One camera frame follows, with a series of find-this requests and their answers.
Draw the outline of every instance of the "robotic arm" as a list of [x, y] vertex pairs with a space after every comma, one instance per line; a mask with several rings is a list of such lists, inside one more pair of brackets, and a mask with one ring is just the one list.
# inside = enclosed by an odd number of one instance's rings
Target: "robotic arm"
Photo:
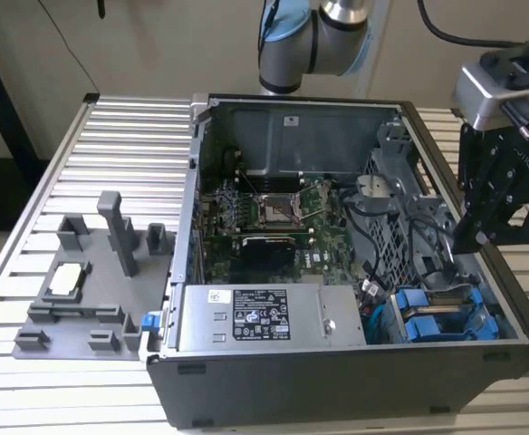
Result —
[[369, 46], [365, 0], [274, 0], [263, 10], [258, 44], [262, 93], [290, 94], [304, 74], [342, 75], [361, 67]]
[[[529, 244], [529, 42], [485, 53], [462, 67], [455, 97], [460, 133], [458, 185], [464, 216], [453, 252]], [[509, 223], [526, 207], [521, 226]]]

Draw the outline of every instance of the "power supply label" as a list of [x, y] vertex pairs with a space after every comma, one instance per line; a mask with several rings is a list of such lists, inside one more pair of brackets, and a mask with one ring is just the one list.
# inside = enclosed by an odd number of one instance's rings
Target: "power supply label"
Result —
[[290, 340], [286, 290], [235, 290], [235, 340]]

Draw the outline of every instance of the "gray post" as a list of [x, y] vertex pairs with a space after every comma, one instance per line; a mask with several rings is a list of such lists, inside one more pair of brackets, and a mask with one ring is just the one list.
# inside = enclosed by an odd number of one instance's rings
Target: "gray post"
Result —
[[131, 252], [130, 235], [126, 231], [120, 212], [121, 196], [119, 192], [104, 191], [98, 201], [98, 213], [108, 222], [110, 241], [125, 276], [138, 273], [138, 265]]

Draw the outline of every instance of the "aluminum extrusion table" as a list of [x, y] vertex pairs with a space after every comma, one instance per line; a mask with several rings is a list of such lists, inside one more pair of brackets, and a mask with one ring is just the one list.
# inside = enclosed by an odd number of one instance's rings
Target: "aluminum extrusion table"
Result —
[[[462, 121], [450, 110], [419, 113], [456, 171]], [[188, 166], [188, 119], [189, 101], [100, 97], [97, 103], [84, 103], [73, 120], [0, 254], [0, 432], [177, 433], [165, 421], [142, 362], [30, 361], [10, 354], [59, 246], [55, 230], [64, 213], [83, 213], [88, 227], [105, 227], [97, 198], [102, 190], [118, 190], [121, 212], [134, 227], [161, 222], [177, 230]], [[502, 251], [529, 295], [529, 246]], [[528, 435], [529, 373], [495, 383], [457, 416], [264, 426], [236, 433], [289, 431]]]

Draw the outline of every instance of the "black cable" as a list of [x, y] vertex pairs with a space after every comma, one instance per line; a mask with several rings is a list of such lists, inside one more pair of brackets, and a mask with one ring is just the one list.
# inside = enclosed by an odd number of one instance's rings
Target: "black cable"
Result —
[[434, 274], [439, 274], [439, 273], [442, 273], [442, 272], [444, 272], [442, 269], [434, 269], [434, 270], [430, 270], [429, 272], [426, 272], [421, 277], [422, 278], [427, 278], [428, 276], [432, 276]]
[[[271, 8], [268, 11], [268, 15], [266, 16], [266, 19], [264, 20], [264, 27], [263, 32], [260, 34], [259, 39], [259, 46], [258, 46], [258, 65], [261, 64], [261, 55], [263, 54], [263, 48], [265, 48], [265, 39], [268, 33], [271, 30], [271, 27], [273, 27], [274, 18], [276, 17], [276, 13], [279, 10], [279, 4], [281, 3], [281, 0], [274, 0], [273, 4], [271, 5]], [[266, 0], [264, 0], [263, 5], [263, 15], [265, 14], [265, 6], [266, 6]]]
[[373, 265], [373, 268], [371, 269], [371, 274], [368, 278], [370, 281], [373, 281], [375, 278], [375, 275], [377, 274], [377, 269], [380, 266], [380, 261], [381, 261], [380, 247], [378, 246], [377, 242], [373, 239], [373, 237], [371, 237], [371, 235], [367, 231], [365, 231], [363, 228], [361, 228], [357, 224], [357, 222], [355, 222], [355, 220], [353, 219], [353, 216], [351, 215], [351, 211], [349, 210], [349, 207], [345, 206], [344, 209], [345, 209], [345, 214], [347, 215], [347, 218], [351, 222], [351, 225], [353, 226], [353, 228], [355, 228], [355, 231], [357, 231], [361, 236], [365, 237], [373, 245], [373, 249], [375, 250], [375, 264]]
[[91, 84], [93, 85], [93, 87], [95, 88], [95, 90], [100, 93], [100, 88], [98, 88], [97, 84], [95, 84], [95, 82], [93, 81], [92, 77], [90, 76], [90, 74], [87, 72], [87, 70], [85, 69], [85, 67], [83, 66], [83, 63], [80, 62], [80, 60], [77, 58], [77, 56], [75, 55], [75, 53], [73, 52], [72, 48], [69, 46], [69, 44], [67, 43], [67, 40], [65, 39], [65, 36], [63, 36], [63, 33], [61, 31], [61, 29], [59, 28], [59, 26], [57, 25], [57, 23], [55, 22], [55, 20], [53, 20], [53, 17], [51, 16], [51, 14], [49, 13], [49, 11], [47, 10], [47, 8], [45, 7], [45, 5], [43, 4], [43, 1], [42, 0], [37, 0], [37, 3], [39, 3], [39, 5], [42, 7], [42, 9], [45, 11], [45, 13], [47, 14], [47, 16], [49, 17], [49, 19], [51, 20], [51, 22], [53, 23], [53, 26], [55, 27], [55, 30], [57, 31], [57, 33], [62, 37], [62, 40], [63, 40], [63, 43], [65, 44], [65, 48], [67, 48], [67, 51], [70, 53], [71, 56], [73, 56], [73, 59], [75, 59], [75, 61], [78, 63], [78, 65], [80, 65], [80, 67], [82, 68], [83, 72], [85, 73], [85, 75], [87, 76], [88, 79], [90, 79], [90, 82]]
[[453, 234], [451, 231], [441, 227], [440, 225], [436, 224], [435, 222], [428, 221], [424, 219], [423, 217], [415, 216], [415, 215], [408, 215], [408, 220], [410, 222], [419, 222], [421, 224], [424, 224], [426, 227], [430, 227], [435, 229], [437, 232], [443, 234], [447, 237], [453, 237]]
[[263, 10], [261, 11], [261, 19], [258, 22], [258, 38], [256, 42], [256, 52], [258, 53], [258, 62], [260, 63], [261, 58], [261, 41], [263, 38], [263, 20], [265, 19], [266, 0], [263, 0]]
[[356, 215], [359, 215], [361, 217], [364, 217], [364, 218], [379, 218], [381, 216], [385, 216], [385, 215], [389, 214], [388, 210], [386, 210], [386, 211], [377, 211], [377, 212], [361, 210], [360, 208], [357, 208], [352, 202], [343, 202], [343, 204], [345, 205], [345, 207], [347, 207], [353, 213], [355, 213]]
[[437, 36], [442, 41], [451, 44], [465, 45], [467, 47], [485, 47], [485, 48], [511, 48], [520, 45], [521, 43], [514, 43], [512, 41], [489, 41], [485, 39], [470, 39], [453, 34], [447, 34], [439, 30], [429, 19], [428, 12], [424, 6], [424, 0], [418, 0], [418, 9], [421, 19], [428, 28], [428, 30]]
[[426, 290], [430, 290], [430, 286], [428, 281], [424, 276], [422, 276], [418, 272], [418, 268], [416, 267], [416, 262], [413, 259], [413, 230], [415, 229], [415, 223], [413, 220], [409, 221], [409, 228], [408, 228], [408, 251], [409, 251], [409, 266], [414, 270], [416, 273], [416, 278], [419, 280], [421, 284], [426, 287]]

